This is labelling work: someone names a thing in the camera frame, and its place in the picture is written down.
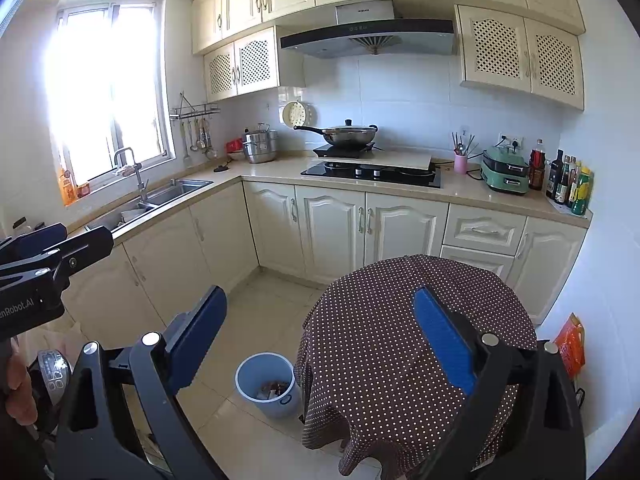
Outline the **person's left hand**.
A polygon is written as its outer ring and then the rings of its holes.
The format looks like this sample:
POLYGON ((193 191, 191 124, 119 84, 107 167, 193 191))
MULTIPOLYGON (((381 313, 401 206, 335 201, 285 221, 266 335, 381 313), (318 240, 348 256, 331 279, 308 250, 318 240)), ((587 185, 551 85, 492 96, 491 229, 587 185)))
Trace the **person's left hand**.
POLYGON ((12 356, 6 364, 6 384, 9 387, 6 412, 21 426, 30 426, 38 418, 36 402, 32 397, 32 380, 15 339, 11 340, 11 347, 12 356))

